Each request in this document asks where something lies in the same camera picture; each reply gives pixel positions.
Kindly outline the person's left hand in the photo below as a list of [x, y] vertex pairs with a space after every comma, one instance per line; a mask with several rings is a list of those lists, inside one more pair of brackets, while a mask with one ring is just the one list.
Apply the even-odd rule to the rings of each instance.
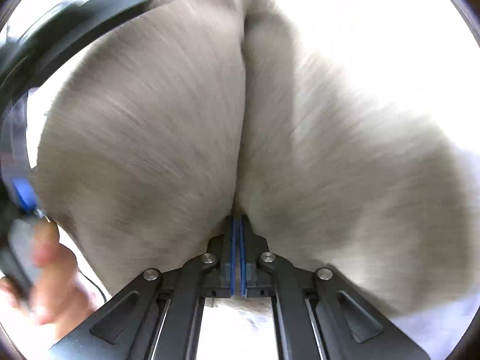
[[54, 344], [91, 316], [102, 297], [78, 269], [74, 252], [59, 242], [55, 222], [36, 225], [32, 260], [40, 272], [31, 288], [28, 305], [33, 326]]

